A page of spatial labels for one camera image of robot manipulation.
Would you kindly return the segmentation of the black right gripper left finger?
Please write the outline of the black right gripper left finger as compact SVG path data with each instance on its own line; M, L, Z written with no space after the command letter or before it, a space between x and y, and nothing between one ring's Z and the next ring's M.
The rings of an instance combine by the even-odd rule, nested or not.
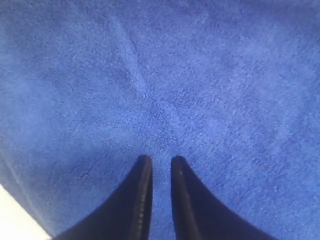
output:
M153 203L153 167L140 155L109 198L57 240L147 240Z

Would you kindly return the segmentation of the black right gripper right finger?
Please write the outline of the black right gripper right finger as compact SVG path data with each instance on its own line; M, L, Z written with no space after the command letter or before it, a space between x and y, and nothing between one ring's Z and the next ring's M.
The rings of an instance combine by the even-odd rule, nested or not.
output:
M172 219L178 240L271 240L218 200L187 160L175 156L170 168Z

